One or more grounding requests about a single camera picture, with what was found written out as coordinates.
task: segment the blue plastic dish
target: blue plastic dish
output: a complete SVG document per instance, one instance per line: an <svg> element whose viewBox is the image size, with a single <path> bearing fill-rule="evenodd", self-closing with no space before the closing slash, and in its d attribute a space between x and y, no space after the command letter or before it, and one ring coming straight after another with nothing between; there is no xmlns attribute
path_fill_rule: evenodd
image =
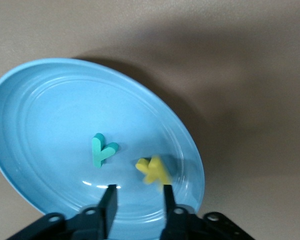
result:
<svg viewBox="0 0 300 240"><path fill-rule="evenodd" d="M101 168L92 160L96 133L120 146ZM70 218L117 184L109 238L157 239L165 225L164 197L135 168L152 155L171 173L176 202L197 211L204 194L199 152L150 90L108 67L67 58L27 62L0 79L0 170L42 213Z"/></svg>

